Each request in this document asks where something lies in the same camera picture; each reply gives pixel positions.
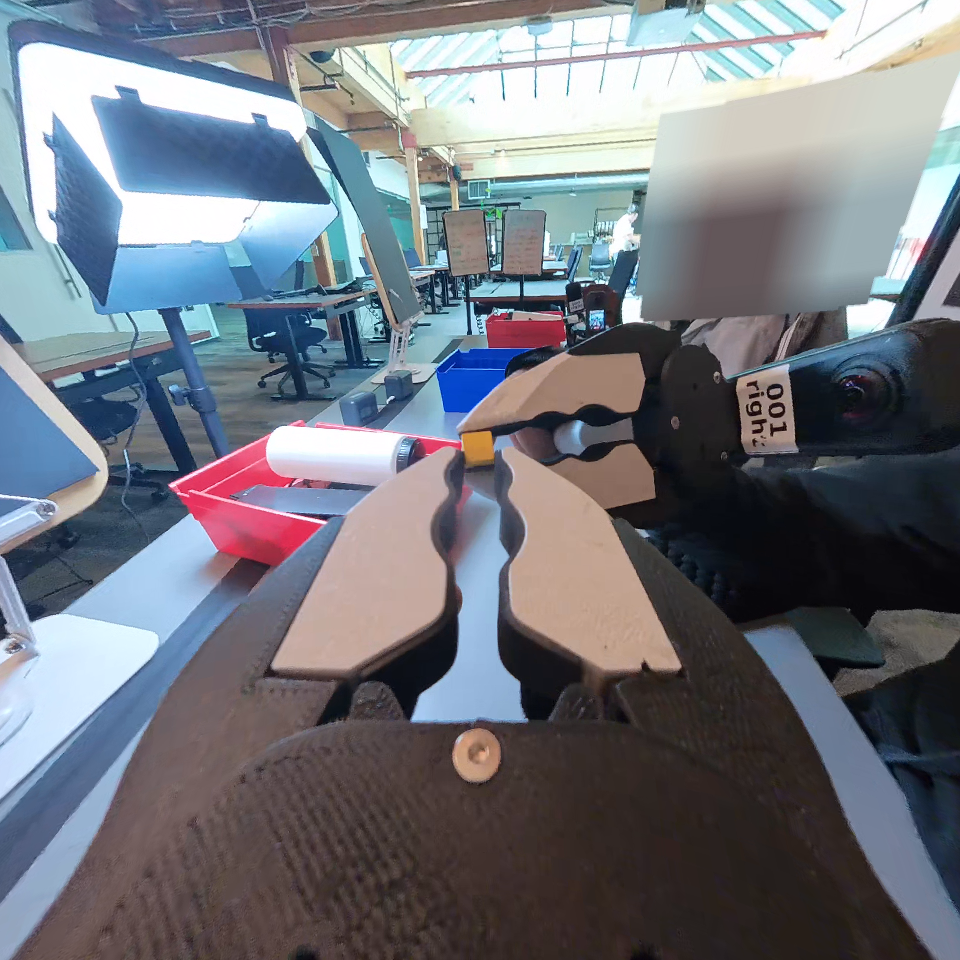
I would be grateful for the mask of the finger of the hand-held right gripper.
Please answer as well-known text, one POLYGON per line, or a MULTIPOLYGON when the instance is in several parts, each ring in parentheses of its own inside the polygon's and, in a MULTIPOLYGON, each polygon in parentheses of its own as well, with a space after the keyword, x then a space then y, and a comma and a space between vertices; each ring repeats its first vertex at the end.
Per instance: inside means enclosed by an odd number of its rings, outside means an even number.
POLYGON ((545 416, 573 419, 594 409, 634 414, 641 407, 644 386, 637 353, 558 354, 506 377, 466 414, 458 433, 504 435, 545 416))
POLYGON ((614 445, 596 461, 567 456, 547 463, 546 468, 608 512, 651 504, 657 499, 654 467, 631 442, 614 445))

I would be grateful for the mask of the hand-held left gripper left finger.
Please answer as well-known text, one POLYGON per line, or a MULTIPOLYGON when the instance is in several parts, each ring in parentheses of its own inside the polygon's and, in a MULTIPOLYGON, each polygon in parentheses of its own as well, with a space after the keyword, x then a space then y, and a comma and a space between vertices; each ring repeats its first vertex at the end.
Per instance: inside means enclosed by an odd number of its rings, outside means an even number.
POLYGON ((285 680, 386 685, 412 717, 458 649, 451 551, 464 456, 441 447, 375 487, 332 534, 270 663, 285 680))

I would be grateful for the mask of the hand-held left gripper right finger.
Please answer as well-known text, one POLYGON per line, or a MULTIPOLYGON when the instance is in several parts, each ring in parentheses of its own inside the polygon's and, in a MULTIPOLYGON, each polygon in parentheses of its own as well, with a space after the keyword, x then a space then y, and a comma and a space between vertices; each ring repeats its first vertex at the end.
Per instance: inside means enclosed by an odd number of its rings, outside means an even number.
POLYGON ((494 489, 507 553, 498 654, 524 716, 548 716, 570 687, 605 704, 624 682, 680 682, 680 654, 642 582, 639 534, 519 450, 497 453, 494 489))

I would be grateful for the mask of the blue plastic bin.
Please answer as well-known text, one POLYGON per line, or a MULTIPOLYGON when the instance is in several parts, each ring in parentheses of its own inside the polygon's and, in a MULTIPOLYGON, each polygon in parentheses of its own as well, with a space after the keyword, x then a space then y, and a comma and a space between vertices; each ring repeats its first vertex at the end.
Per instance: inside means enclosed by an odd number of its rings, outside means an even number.
POLYGON ((507 376, 510 362, 526 350, 501 347, 457 349, 436 369, 444 412, 467 414, 507 376))

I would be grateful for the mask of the red plastic tray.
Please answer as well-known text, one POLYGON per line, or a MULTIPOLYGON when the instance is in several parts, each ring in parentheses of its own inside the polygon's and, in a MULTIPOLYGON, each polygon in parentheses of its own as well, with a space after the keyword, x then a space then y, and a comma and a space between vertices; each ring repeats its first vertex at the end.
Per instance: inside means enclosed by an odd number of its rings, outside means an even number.
POLYGON ((242 505, 230 495, 260 484, 341 486, 275 474, 265 456, 271 434, 172 484, 173 492, 213 545, 235 557, 275 567, 324 526, 342 520, 343 533, 357 537, 358 544, 369 554, 388 564, 403 565, 410 558, 429 554, 432 526, 436 521, 455 522, 461 503, 468 496, 462 480, 464 457, 460 442, 404 434, 422 440, 427 456, 388 482, 373 487, 346 515, 322 520, 242 505))

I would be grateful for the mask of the white bottle black cap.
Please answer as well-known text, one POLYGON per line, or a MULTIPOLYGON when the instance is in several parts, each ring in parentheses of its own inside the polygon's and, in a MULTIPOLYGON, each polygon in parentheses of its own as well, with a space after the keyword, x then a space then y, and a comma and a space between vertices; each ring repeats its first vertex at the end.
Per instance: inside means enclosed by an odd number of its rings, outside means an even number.
POLYGON ((427 456, 414 436, 367 428, 281 426, 267 438, 266 460, 277 476, 374 488, 427 456))

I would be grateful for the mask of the person's right forearm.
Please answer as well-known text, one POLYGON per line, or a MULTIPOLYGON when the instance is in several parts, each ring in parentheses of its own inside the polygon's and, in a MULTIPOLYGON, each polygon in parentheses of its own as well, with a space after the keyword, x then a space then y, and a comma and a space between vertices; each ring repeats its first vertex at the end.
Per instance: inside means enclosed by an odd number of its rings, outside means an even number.
POLYGON ((733 622, 959 612, 959 451, 734 470, 649 543, 733 622))

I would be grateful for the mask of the red ribbed plastic bin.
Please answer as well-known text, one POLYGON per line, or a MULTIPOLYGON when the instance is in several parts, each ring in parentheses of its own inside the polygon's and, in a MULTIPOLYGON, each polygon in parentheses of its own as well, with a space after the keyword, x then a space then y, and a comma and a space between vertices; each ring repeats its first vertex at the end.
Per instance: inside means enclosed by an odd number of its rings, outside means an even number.
POLYGON ((486 317, 485 330, 488 347, 496 350, 560 347, 567 341, 567 324, 556 311, 495 311, 486 317))

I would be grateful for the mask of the black device with screen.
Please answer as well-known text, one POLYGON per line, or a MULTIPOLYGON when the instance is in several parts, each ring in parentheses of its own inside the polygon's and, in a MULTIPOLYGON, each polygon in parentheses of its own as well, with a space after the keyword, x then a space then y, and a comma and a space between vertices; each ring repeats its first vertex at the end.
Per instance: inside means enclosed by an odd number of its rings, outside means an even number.
POLYGON ((621 294, 606 282, 570 281, 565 287, 565 345, 582 341, 621 324, 621 294))

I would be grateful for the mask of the person's upper body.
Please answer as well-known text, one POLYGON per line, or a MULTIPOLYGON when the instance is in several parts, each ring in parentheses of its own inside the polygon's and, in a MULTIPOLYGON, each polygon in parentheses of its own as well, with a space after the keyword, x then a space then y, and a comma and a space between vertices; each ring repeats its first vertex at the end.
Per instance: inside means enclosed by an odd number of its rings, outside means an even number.
POLYGON ((701 318, 680 334, 683 345, 707 348, 727 379, 845 342, 848 336, 847 307, 813 313, 701 318))

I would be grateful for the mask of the wooden top desk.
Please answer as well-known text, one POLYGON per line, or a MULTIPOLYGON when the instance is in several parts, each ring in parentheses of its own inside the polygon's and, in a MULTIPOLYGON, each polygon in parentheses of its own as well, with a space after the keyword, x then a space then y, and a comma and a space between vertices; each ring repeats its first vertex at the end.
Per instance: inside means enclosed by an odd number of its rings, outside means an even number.
POLYGON ((74 413, 101 445, 113 447, 134 427, 139 404, 149 410, 182 476, 197 462, 173 410, 162 378, 182 368, 178 354, 162 331, 78 333, 23 342, 19 354, 74 413))
MULTIPOLYGON (((337 374, 341 371, 367 371, 373 369, 377 364, 371 359, 365 350, 364 344, 362 342, 360 328, 359 328, 359 319, 358 314, 362 307, 369 304, 369 294, 362 290, 350 291, 350 292, 338 292, 338 293, 320 293, 318 289, 314 288, 309 291, 296 291, 289 294, 273 294, 269 297, 258 297, 252 299, 245 299, 241 301, 228 302, 225 306, 228 309, 238 310, 242 312, 245 309, 257 309, 257 308, 286 308, 289 310, 302 310, 308 311, 313 322, 314 326, 321 327, 326 330, 328 336, 324 342, 328 342, 331 338, 331 330, 338 329, 340 331, 340 344, 343 349, 343 358, 341 360, 333 360, 329 362, 316 363, 317 365, 330 366, 335 371, 335 376, 331 379, 330 390, 326 390, 321 384, 314 379, 313 377, 307 378, 308 388, 311 392, 316 393, 329 393, 334 397, 332 402, 337 399, 338 395, 334 392, 334 380, 337 377, 337 374)), ((282 366, 285 363, 285 358, 280 356, 278 357, 273 364, 270 363, 270 367, 265 370, 269 371, 270 368, 275 366, 282 366)), ((273 392, 270 394, 270 400, 275 390, 277 389, 277 379, 271 379, 268 382, 268 387, 273 386, 273 392)), ((297 402, 320 402, 320 401, 297 401, 297 402)), ((278 403, 295 403, 295 402, 278 402, 278 403)))
POLYGON ((462 280, 463 294, 478 315, 497 309, 561 310, 567 303, 568 263, 543 261, 545 273, 519 277, 495 270, 462 280))

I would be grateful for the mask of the dark flat plate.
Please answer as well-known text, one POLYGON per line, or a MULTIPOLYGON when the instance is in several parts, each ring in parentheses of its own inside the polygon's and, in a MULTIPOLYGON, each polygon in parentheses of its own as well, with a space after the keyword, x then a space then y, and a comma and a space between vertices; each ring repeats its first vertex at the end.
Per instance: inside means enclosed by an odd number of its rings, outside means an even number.
POLYGON ((328 521, 345 516, 373 490, 371 486, 248 486, 229 495, 246 506, 328 521))

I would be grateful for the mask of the white flip chart board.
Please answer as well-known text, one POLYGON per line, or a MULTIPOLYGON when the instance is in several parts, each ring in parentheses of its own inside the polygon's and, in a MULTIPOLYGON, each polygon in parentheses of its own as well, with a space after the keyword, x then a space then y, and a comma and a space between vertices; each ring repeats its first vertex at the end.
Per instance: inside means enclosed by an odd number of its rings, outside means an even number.
POLYGON ((544 272, 546 211, 509 208, 503 212, 501 273, 534 278, 544 272))
POLYGON ((491 270, 485 212, 481 208, 442 214, 447 266, 452 278, 479 277, 491 270))

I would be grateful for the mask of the black panel on white stand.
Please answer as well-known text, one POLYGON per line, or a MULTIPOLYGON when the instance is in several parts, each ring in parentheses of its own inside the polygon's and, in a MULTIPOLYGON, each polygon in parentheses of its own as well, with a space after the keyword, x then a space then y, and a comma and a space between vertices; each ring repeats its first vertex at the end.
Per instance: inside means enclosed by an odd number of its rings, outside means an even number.
MULTIPOLYGON (((1 344, 1 548, 90 508, 105 456, 18 351, 1 344)), ((157 654, 152 630, 59 613, 32 618, 1 557, 1 798, 16 793, 157 654)))
POLYGON ((424 312, 387 206, 370 177, 362 151, 322 118, 307 129, 307 136, 338 181, 362 227, 361 245, 390 330, 386 370, 376 380, 383 382, 406 372, 415 386, 426 384, 434 377, 436 364, 412 361, 407 355, 412 331, 424 312))

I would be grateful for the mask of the studio softbox light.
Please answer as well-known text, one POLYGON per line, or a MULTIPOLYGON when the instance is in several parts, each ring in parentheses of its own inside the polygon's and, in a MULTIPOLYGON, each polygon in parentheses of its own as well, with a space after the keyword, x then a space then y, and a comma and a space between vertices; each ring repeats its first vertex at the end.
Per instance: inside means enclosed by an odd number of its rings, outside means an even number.
POLYGON ((278 84, 47 20, 6 29, 30 212, 101 315, 159 313, 216 458, 186 307, 271 294, 338 211, 278 84))

